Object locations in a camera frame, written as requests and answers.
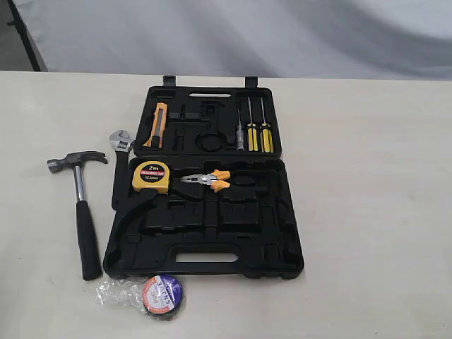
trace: wrench jaw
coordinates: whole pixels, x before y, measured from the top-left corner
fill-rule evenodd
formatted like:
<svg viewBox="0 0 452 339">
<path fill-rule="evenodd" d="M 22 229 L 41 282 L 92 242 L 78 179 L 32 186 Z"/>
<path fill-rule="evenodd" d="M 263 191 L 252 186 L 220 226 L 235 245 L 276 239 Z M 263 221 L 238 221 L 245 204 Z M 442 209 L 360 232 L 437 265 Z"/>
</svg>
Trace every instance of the wrench jaw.
<svg viewBox="0 0 452 339">
<path fill-rule="evenodd" d="M 133 142 L 135 141 L 132 139 L 127 133 L 127 131 L 120 129 L 119 131 L 114 132 L 110 138 L 110 145 L 113 147 L 113 149 L 117 152 L 130 152 L 130 149 L 133 147 Z"/>
</svg>

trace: white table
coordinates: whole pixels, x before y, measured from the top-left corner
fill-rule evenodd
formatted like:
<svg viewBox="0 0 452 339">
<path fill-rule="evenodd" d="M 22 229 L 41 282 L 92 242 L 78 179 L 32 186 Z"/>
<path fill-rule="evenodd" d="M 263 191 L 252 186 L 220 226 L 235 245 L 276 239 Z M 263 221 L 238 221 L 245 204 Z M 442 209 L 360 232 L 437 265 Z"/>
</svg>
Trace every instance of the white table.
<svg viewBox="0 0 452 339">
<path fill-rule="evenodd" d="M 273 90 L 306 268 L 295 280 L 183 277 L 173 322 L 97 304 L 81 279 L 71 171 L 100 251 L 114 151 L 159 76 L 0 72 L 0 338 L 450 338 L 452 83 L 261 79 Z M 178 78 L 242 86 L 242 78 Z"/>
</svg>

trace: screwdriver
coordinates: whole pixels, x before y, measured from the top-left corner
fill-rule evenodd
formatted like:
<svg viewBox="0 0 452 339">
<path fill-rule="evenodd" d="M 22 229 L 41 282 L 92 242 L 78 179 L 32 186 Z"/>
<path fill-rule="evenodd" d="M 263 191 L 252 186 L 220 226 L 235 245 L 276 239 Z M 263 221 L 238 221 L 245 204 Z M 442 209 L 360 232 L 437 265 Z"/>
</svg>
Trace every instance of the screwdriver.
<svg viewBox="0 0 452 339">
<path fill-rule="evenodd" d="M 271 135 L 270 124 L 267 124 L 263 99 L 261 98 L 261 109 L 263 123 L 261 125 L 261 150 L 265 153 L 273 153 L 273 138 Z"/>
<path fill-rule="evenodd" d="M 257 152 L 257 128 L 256 124 L 253 124 L 253 117 L 251 114 L 251 100 L 248 97 L 249 108 L 249 124 L 248 124 L 248 150 L 251 152 Z"/>
<path fill-rule="evenodd" d="M 237 125 L 237 132 L 235 135 L 237 137 L 237 150 L 244 150 L 244 137 L 243 137 L 243 128 L 242 128 L 242 120 L 240 119 L 240 108 L 237 106 L 237 113 L 239 114 L 239 124 Z"/>
</svg>

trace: yellow tape measure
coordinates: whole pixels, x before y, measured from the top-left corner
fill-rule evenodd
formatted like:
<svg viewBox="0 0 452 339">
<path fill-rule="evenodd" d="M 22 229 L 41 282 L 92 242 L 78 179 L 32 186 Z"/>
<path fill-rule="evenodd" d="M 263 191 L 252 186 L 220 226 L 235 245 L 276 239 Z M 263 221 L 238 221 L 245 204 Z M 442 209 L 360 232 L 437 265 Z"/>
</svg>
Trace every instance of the yellow tape measure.
<svg viewBox="0 0 452 339">
<path fill-rule="evenodd" d="M 169 185 L 170 169 L 163 162 L 143 162 L 133 173 L 132 187 L 137 192 L 142 189 L 156 189 L 160 194 L 168 194 Z"/>
</svg>

